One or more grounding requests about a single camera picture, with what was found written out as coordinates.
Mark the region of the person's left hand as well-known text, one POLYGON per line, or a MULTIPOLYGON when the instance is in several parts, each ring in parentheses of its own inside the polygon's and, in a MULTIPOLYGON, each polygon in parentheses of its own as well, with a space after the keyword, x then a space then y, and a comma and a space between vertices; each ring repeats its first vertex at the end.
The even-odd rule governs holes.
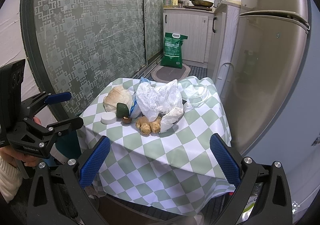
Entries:
POLYGON ((25 166, 29 167, 34 167, 41 162, 40 158, 17 152, 11 146, 1 147, 0 153, 2 159, 13 167, 17 167, 18 160, 22 161, 25 166))

